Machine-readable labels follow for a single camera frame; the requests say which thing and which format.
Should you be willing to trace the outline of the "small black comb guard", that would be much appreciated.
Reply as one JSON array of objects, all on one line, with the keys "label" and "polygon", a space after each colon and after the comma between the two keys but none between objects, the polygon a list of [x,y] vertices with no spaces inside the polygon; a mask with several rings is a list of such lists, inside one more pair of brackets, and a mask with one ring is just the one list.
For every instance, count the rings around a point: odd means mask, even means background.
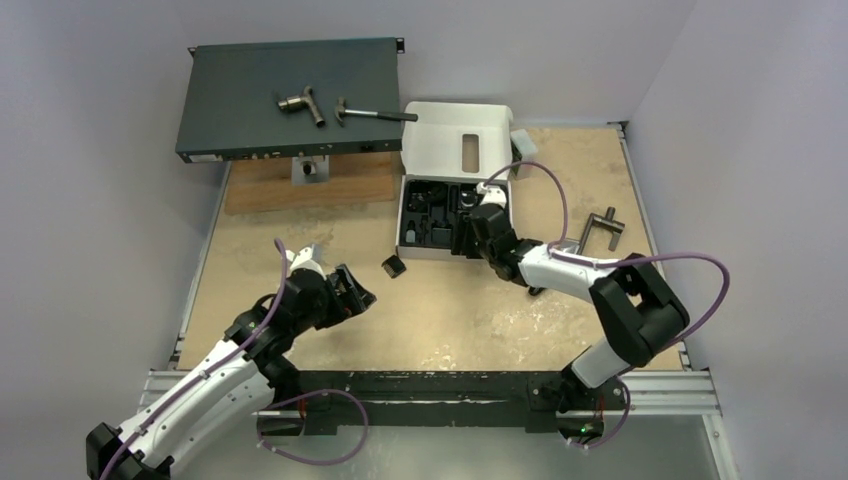
[{"label": "small black comb guard", "polygon": [[392,279],[403,274],[407,268],[404,262],[397,255],[391,255],[381,263],[381,267],[385,273]]}]

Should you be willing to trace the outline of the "white hair clipper kit box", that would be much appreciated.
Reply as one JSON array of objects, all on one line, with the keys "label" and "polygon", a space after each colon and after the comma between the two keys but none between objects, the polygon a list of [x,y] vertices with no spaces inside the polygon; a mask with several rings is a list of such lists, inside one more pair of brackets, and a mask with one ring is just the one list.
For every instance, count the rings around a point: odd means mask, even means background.
[{"label": "white hair clipper kit box", "polygon": [[508,192],[511,217],[512,189],[504,168],[512,162],[512,110],[505,105],[413,101],[406,111],[419,120],[404,127],[399,207],[405,178],[478,180]]}]

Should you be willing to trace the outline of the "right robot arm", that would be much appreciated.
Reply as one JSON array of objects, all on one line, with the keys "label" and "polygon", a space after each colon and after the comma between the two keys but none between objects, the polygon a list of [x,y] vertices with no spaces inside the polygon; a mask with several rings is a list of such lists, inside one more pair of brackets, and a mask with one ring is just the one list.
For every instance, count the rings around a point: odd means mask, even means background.
[{"label": "right robot arm", "polygon": [[588,405],[602,384],[627,368],[647,365],[690,324],[680,299],[639,254],[619,266],[521,239],[505,209],[496,204],[475,207],[465,224],[478,256],[498,278],[563,293],[594,307],[603,336],[562,371],[561,392],[573,406]]}]

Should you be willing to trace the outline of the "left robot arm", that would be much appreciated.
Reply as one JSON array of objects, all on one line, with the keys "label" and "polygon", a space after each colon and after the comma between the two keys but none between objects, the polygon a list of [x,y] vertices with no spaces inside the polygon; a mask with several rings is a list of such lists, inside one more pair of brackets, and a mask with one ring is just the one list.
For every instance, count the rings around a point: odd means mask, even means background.
[{"label": "left robot arm", "polygon": [[264,407],[305,409],[309,393],[285,358],[297,337],[366,312],[376,296],[346,265],[329,274],[299,267],[275,293],[239,314],[206,358],[119,426],[86,437],[92,479],[169,479],[193,448],[237,415]]}]

